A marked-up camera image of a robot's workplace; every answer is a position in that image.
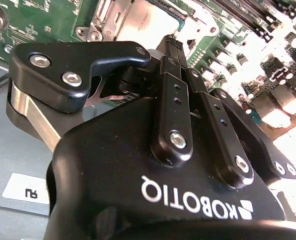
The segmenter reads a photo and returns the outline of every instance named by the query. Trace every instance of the circuit board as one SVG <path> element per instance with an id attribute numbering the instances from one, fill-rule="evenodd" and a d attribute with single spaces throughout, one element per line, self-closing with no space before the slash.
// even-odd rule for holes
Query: circuit board
<path id="1" fill-rule="evenodd" d="M 0 0 L 8 26 L 0 31 L 0 60 L 22 43 L 81 42 L 75 27 L 90 23 L 97 0 Z"/>

